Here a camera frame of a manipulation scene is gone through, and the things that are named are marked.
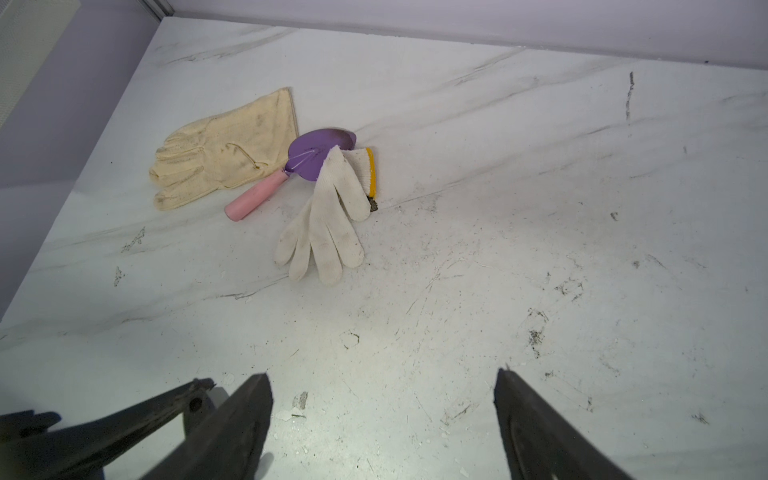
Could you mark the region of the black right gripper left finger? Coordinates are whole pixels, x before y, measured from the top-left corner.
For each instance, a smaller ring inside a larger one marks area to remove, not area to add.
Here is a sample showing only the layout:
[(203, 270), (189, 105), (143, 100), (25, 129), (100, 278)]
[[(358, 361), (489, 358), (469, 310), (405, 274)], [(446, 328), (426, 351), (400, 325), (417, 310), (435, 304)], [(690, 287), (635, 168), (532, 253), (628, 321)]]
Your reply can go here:
[(267, 374), (246, 380), (146, 479), (253, 479), (270, 426), (273, 396)]

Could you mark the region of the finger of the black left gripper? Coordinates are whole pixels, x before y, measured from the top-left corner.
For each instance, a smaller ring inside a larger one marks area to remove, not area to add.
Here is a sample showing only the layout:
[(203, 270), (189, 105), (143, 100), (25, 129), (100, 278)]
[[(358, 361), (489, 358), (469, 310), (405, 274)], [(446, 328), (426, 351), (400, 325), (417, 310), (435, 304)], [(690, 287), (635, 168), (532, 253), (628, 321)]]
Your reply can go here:
[(36, 413), (34, 410), (19, 411), (0, 416), (0, 443), (46, 433), (61, 421), (56, 412)]
[(103, 468), (183, 414), (211, 379), (180, 387), (84, 424), (1, 444), (3, 479), (101, 479)]

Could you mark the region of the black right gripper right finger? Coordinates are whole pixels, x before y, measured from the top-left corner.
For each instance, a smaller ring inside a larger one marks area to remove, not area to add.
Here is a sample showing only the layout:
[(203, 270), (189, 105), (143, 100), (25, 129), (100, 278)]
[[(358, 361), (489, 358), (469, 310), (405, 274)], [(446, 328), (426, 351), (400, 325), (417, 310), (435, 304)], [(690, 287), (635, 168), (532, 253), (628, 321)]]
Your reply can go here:
[(517, 373), (501, 369), (494, 405), (513, 479), (627, 479)]

